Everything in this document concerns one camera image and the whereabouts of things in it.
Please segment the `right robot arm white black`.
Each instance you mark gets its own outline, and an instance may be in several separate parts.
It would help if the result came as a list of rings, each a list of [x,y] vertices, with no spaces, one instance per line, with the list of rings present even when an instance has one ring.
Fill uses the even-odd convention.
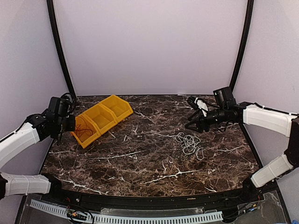
[[[288,147],[282,155],[243,181],[238,198],[247,203],[257,196],[264,185],[298,168],[299,116],[258,103],[237,103],[230,87],[214,90],[213,94],[216,101],[213,110],[209,109],[211,104],[202,98],[190,96],[187,99],[187,103],[195,110],[185,125],[187,129],[202,133],[208,132],[211,125],[232,122],[262,127],[280,133],[289,139]]]

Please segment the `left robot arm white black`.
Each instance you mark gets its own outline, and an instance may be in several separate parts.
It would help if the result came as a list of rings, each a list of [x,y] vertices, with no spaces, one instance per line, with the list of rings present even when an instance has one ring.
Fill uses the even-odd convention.
[[[75,131],[75,116],[72,114],[76,97],[65,93],[52,97],[47,109],[31,114],[23,123],[0,141],[0,166],[4,167],[28,147],[51,137],[61,142],[65,132]],[[47,194],[55,203],[63,203],[66,193],[61,182],[50,174],[13,175],[1,172],[0,197],[11,195]]]

